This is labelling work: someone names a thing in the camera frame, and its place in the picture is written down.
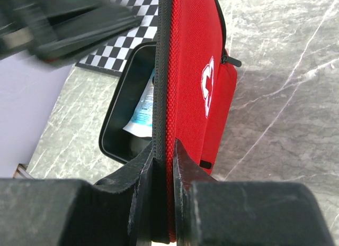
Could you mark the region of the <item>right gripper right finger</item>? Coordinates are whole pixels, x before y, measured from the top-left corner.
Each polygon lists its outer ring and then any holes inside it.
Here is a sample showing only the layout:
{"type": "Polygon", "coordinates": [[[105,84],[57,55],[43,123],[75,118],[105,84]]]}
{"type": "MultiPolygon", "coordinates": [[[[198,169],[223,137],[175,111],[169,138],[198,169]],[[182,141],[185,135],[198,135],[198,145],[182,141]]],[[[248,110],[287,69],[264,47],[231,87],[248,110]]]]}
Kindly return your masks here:
{"type": "Polygon", "coordinates": [[[312,192],[300,183],[217,181],[175,142],[178,245],[333,245],[312,192]]]}

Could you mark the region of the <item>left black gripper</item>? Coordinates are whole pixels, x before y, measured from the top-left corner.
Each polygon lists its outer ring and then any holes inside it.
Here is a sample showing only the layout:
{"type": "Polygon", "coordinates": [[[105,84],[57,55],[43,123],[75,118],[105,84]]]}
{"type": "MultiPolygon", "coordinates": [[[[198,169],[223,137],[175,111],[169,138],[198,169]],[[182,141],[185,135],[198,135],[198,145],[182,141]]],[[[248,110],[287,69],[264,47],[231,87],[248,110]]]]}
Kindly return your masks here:
{"type": "Polygon", "coordinates": [[[110,0],[1,0],[1,59],[26,51],[49,65],[73,64],[141,22],[110,0]]]}

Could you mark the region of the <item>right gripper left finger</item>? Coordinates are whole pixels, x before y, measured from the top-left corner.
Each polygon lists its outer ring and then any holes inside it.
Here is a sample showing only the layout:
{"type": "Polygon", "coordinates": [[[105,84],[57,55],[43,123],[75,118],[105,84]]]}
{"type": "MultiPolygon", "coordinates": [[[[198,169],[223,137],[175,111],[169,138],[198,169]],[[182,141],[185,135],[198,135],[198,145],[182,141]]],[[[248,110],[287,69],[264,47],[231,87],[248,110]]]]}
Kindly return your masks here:
{"type": "Polygon", "coordinates": [[[1,245],[150,245],[152,147],[96,184],[2,179],[1,245]]]}

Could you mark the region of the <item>blue white bandage packet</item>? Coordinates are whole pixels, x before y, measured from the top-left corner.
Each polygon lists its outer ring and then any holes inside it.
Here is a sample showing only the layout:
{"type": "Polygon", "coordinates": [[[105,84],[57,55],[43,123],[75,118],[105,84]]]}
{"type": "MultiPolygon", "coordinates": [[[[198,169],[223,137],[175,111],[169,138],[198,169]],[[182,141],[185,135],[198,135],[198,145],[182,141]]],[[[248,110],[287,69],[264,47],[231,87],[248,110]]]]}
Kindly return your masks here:
{"type": "Polygon", "coordinates": [[[152,137],[154,76],[153,69],[131,119],[123,128],[139,138],[152,137]]]}

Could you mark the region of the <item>red black medicine case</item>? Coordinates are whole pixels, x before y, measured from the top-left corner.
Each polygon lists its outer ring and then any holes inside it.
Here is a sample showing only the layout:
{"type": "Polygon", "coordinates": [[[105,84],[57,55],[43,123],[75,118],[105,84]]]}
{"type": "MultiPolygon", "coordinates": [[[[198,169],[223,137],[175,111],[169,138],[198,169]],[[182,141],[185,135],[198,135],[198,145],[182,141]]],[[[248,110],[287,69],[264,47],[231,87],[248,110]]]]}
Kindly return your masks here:
{"type": "Polygon", "coordinates": [[[151,239],[176,241],[173,158],[180,140],[210,174],[227,121],[240,61],[225,49],[226,25],[218,0],[159,0],[157,41],[132,51],[100,132],[104,155],[134,158],[130,120],[151,73],[154,77],[154,150],[151,239]]]}

